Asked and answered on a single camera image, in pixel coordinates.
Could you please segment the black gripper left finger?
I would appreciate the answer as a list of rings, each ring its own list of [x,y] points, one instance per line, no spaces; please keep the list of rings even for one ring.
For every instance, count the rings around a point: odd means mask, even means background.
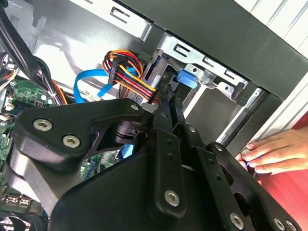
[[[23,185],[13,187],[38,200],[51,214],[60,198],[80,183],[85,159],[126,144],[149,153],[150,205],[171,213],[185,201],[179,139],[173,133],[167,93],[157,91],[158,107],[132,99],[28,109],[13,128],[11,170]]]

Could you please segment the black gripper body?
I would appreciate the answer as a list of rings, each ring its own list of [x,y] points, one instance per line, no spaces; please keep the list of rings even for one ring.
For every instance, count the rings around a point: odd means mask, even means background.
[[[179,154],[137,154],[64,194],[51,231],[227,231],[229,214]]]

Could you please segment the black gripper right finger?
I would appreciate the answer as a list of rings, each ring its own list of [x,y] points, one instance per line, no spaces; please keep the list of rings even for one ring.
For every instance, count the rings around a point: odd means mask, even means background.
[[[190,231],[298,231],[298,223],[217,142],[205,145],[185,122],[181,99],[169,102],[180,139]]]

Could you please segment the person's right hand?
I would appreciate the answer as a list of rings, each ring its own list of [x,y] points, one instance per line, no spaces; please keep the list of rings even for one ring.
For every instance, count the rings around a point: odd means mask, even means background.
[[[243,160],[258,174],[308,168],[308,128],[290,129],[247,145]]]

